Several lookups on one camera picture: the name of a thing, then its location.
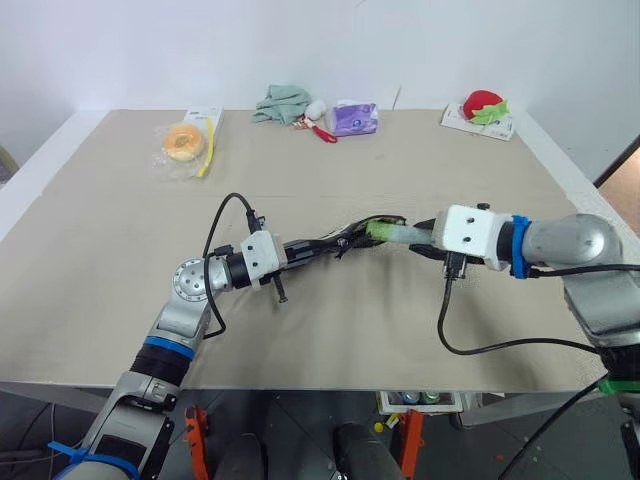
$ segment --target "light green cloth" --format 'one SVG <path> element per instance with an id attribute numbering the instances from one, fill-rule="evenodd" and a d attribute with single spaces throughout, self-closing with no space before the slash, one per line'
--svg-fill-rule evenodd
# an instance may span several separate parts
<path id="1" fill-rule="evenodd" d="M 311 103 L 311 96 L 295 85 L 269 85 L 267 98 L 256 105 L 254 122 L 278 120 L 283 125 L 295 122 Z"/>

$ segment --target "red strawberry toy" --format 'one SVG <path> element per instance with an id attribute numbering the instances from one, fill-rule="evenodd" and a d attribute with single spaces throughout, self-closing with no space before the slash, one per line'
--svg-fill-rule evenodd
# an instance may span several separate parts
<path id="1" fill-rule="evenodd" d="M 509 113 L 507 102 L 488 90 L 476 90 L 462 106 L 462 111 L 471 123 L 488 125 Z"/>

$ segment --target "green tube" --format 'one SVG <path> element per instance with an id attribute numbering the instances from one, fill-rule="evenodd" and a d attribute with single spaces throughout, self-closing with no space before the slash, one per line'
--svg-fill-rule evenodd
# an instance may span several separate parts
<path id="1" fill-rule="evenodd" d="M 410 243 L 416 245 L 432 245 L 431 230 L 394 225 L 392 223 L 372 220 L 367 223 L 367 235 L 381 242 Z"/>

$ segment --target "bagel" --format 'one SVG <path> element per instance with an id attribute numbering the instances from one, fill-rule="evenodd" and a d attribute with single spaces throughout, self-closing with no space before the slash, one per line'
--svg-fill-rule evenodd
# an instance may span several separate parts
<path id="1" fill-rule="evenodd" d="M 178 162 L 194 160 L 204 149 L 204 136 L 193 125 L 180 124 L 171 128 L 164 137 L 164 151 Z"/>

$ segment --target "orange stand leg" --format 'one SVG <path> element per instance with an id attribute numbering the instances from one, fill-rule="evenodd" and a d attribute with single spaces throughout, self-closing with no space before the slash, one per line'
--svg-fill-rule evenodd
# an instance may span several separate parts
<path id="1" fill-rule="evenodd" d="M 207 411 L 194 405 L 187 408 L 184 414 L 184 422 L 187 427 L 186 440 L 189 442 L 191 452 L 191 465 L 195 480 L 210 480 L 207 466 L 207 450 L 204 437 L 207 430 Z"/>

